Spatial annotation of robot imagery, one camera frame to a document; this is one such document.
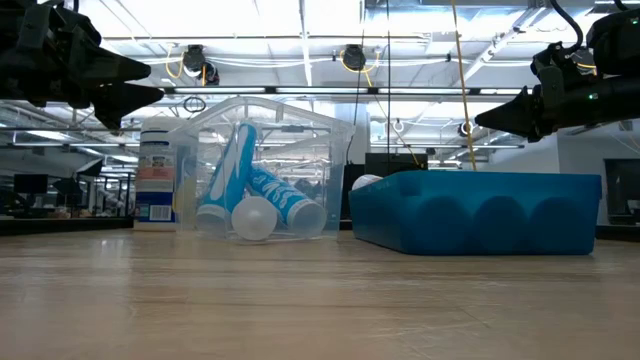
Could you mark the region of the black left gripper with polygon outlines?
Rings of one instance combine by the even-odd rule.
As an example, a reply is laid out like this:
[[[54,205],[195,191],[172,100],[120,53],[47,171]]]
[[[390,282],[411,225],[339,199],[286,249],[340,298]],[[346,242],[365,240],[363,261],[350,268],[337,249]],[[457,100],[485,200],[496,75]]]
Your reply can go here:
[[[1,98],[44,107],[49,101],[89,106],[93,83],[147,78],[151,67],[100,48],[102,37],[80,13],[80,1],[1,3]],[[164,97],[158,88],[115,83],[91,91],[95,117],[110,130],[124,116]]]

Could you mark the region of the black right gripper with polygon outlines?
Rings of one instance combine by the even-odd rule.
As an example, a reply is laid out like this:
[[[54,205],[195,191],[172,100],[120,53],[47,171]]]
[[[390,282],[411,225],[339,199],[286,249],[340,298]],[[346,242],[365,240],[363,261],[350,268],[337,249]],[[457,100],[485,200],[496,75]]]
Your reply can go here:
[[[540,82],[532,96],[524,86],[511,101],[477,115],[477,125],[539,141],[560,128],[569,93],[596,80],[596,68],[580,66],[561,42],[534,55],[530,68]]]

